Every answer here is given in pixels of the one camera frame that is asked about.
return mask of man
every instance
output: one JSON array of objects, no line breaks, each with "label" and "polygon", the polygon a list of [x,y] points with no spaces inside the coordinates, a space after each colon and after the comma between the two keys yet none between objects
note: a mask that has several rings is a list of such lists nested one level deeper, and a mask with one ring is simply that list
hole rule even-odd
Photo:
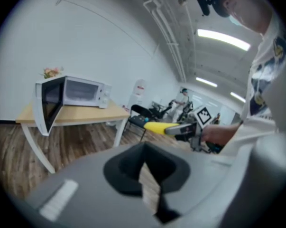
[{"label": "man", "polygon": [[174,100],[174,102],[177,104],[177,107],[175,108],[175,113],[172,118],[173,123],[177,122],[178,117],[183,112],[184,106],[189,102],[188,90],[186,88],[183,88],[180,93],[183,94],[182,100],[181,101]]},{"label": "man", "polygon": [[277,95],[272,95],[277,87],[271,84],[278,85],[277,79],[282,81],[279,74],[286,68],[286,31],[265,0],[211,0],[211,3],[220,16],[232,16],[263,37],[250,68],[241,124],[209,125],[201,136],[202,141],[226,145],[222,154],[236,155],[241,146],[253,144],[258,137],[277,130],[267,103],[271,109],[278,104],[274,102]]},{"label": "man", "polygon": [[218,113],[217,116],[212,121],[212,124],[220,124],[220,116],[221,116],[221,114]]}]

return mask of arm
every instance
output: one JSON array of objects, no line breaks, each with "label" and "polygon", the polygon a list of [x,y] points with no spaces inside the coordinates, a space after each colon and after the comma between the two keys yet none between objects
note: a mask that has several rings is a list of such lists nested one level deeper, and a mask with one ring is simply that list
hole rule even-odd
[{"label": "arm", "polygon": [[203,129],[201,141],[225,145],[234,136],[241,123],[230,126],[208,125]]},{"label": "arm", "polygon": [[175,103],[179,104],[179,105],[185,105],[185,102],[181,102],[181,101],[176,101],[175,100]]}]

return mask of white microwave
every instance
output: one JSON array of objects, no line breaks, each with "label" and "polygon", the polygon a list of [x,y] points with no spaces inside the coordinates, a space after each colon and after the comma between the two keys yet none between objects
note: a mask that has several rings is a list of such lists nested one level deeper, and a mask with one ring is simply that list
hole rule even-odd
[{"label": "white microwave", "polygon": [[107,108],[110,93],[110,85],[80,77],[61,76],[38,81],[32,105],[36,125],[42,135],[48,136],[63,105]]},{"label": "white microwave", "polygon": [[66,76],[63,104],[107,108],[111,86],[79,77]]}]

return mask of white table leg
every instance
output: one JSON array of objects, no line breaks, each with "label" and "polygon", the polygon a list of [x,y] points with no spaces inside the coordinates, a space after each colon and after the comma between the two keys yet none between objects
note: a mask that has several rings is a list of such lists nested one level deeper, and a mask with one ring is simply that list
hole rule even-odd
[{"label": "white table leg", "polygon": [[114,147],[118,147],[120,144],[120,139],[123,135],[124,127],[127,122],[127,118],[123,119],[121,123],[119,123],[118,131],[116,132],[115,139],[114,139]]},{"label": "white table leg", "polygon": [[42,164],[46,167],[46,169],[50,173],[52,173],[52,174],[55,173],[54,167],[50,164],[50,162],[48,161],[48,159],[46,158],[46,156],[42,152],[41,148],[39,147],[39,145],[35,141],[31,130],[28,128],[28,126],[26,124],[21,124],[21,127],[24,131],[25,137],[26,137],[27,141],[29,142],[34,154],[38,157],[38,159],[42,162]]}]

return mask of fluorescent light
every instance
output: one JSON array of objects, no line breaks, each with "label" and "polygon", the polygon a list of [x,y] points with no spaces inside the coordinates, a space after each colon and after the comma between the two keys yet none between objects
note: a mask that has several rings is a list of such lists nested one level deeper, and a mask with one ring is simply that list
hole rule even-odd
[{"label": "fluorescent light", "polygon": [[230,94],[231,94],[233,97],[237,98],[238,100],[240,100],[240,101],[242,101],[242,102],[244,102],[244,103],[246,102],[246,100],[245,100],[243,97],[237,95],[236,93],[231,92]]},{"label": "fluorescent light", "polygon": [[217,107],[217,105],[216,105],[216,104],[214,104],[214,103],[212,103],[212,102],[210,102],[210,101],[209,101],[208,103],[209,103],[209,104],[212,104],[212,105],[214,105],[214,106],[216,106],[216,107]]},{"label": "fluorescent light", "polygon": [[199,77],[196,77],[195,79],[197,81],[203,82],[203,83],[208,84],[208,85],[213,86],[213,87],[217,87],[218,86],[217,84],[215,84],[213,82],[210,82],[208,80],[205,80],[205,79],[202,79],[202,78],[199,78]]},{"label": "fluorescent light", "polygon": [[197,99],[201,99],[201,97],[198,97],[196,95],[193,95],[192,97],[197,98]]},{"label": "fluorescent light", "polygon": [[244,51],[248,51],[250,48],[250,44],[240,39],[237,39],[232,36],[228,36],[219,32],[206,30],[206,29],[198,29],[198,35],[200,37],[207,37],[215,40],[220,40],[232,44],[236,47],[243,49]]}]

